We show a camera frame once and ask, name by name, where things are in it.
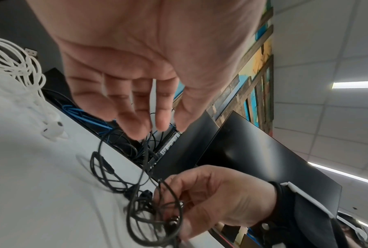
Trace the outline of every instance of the hand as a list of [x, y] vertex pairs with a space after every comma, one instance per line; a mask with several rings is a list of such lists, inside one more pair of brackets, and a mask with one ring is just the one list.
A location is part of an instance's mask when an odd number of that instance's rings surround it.
[[[27, 0], [58, 44], [74, 100], [90, 114], [117, 119], [132, 139], [169, 127], [185, 131], [230, 83], [265, 0]], [[133, 96], [133, 107], [130, 95]]]
[[[250, 227], [269, 217], [275, 208], [274, 186], [256, 177], [223, 167], [203, 165], [170, 176], [165, 181], [184, 202], [180, 238], [197, 236], [216, 223]], [[170, 192], [161, 187], [161, 204], [173, 202]], [[154, 201], [159, 202], [159, 192]], [[165, 212], [165, 218], [177, 215]]]

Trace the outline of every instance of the white ceiling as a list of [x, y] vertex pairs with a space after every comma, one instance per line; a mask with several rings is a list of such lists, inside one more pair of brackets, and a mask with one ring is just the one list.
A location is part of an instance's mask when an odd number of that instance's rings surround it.
[[[275, 0], [274, 138], [307, 161], [368, 178], [368, 0]], [[343, 186], [340, 208], [368, 223], [368, 184]]]

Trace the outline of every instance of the white desk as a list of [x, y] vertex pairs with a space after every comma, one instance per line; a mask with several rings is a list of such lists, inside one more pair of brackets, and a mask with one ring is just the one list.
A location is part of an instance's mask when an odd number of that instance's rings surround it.
[[[12, 110], [0, 98], [0, 248], [140, 247], [125, 226], [128, 201], [87, 171], [98, 138], [61, 114], [70, 137], [52, 142]], [[107, 145], [102, 154], [124, 180], [137, 182], [140, 168]], [[208, 233], [187, 246], [222, 247]]]

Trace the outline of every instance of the tangled black cable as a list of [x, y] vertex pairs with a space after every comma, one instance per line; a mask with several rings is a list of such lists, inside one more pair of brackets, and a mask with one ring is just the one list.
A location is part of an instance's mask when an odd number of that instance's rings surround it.
[[[100, 181], [104, 186], [108, 187], [113, 193], [124, 194], [124, 196], [129, 199], [128, 206], [126, 208], [126, 225], [127, 230], [131, 238], [138, 244], [147, 247], [173, 245], [173, 247], [178, 247], [179, 238], [178, 233], [180, 232], [183, 219], [183, 209], [180, 200], [175, 195], [173, 190], [169, 187], [167, 183], [163, 180], [158, 180], [156, 184], [147, 173], [149, 171], [149, 146], [146, 140], [143, 140], [143, 168], [139, 180], [137, 183], [129, 183], [120, 178], [112, 168], [112, 166], [103, 158], [101, 155], [101, 147], [103, 141], [113, 132], [115, 129], [107, 132], [101, 139], [98, 151], [93, 152], [90, 159], [90, 169], [92, 174]], [[95, 164], [95, 160], [98, 160], [99, 166]], [[96, 168], [100, 169], [100, 175], [97, 173]], [[148, 175], [148, 179], [143, 184], [141, 180], [144, 174]], [[112, 175], [115, 179], [109, 179], [107, 176]], [[145, 185], [148, 181], [151, 181], [157, 188], [159, 195], [161, 196], [158, 203], [155, 203], [152, 199], [152, 193], [149, 190], [141, 191], [140, 187]], [[121, 184], [119, 187], [113, 186], [112, 183]], [[173, 196], [174, 201], [160, 205], [163, 202], [161, 185], [163, 185]], [[176, 208], [178, 210], [178, 216], [172, 217], [168, 220], [164, 220], [164, 212], [167, 208]], [[153, 215], [152, 219], [145, 217], [145, 213]], [[131, 220], [136, 223], [136, 228], [141, 236], [138, 236], [131, 223]], [[146, 237], [140, 224], [146, 224], [149, 228], [153, 229], [156, 240], [150, 240]]]

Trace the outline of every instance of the black sleeve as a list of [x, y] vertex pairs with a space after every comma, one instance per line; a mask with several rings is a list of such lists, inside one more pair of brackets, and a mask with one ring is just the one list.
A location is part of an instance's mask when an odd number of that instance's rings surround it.
[[271, 182], [277, 203], [267, 219], [251, 227], [265, 248], [285, 244], [287, 248], [348, 248], [335, 219], [287, 186]]

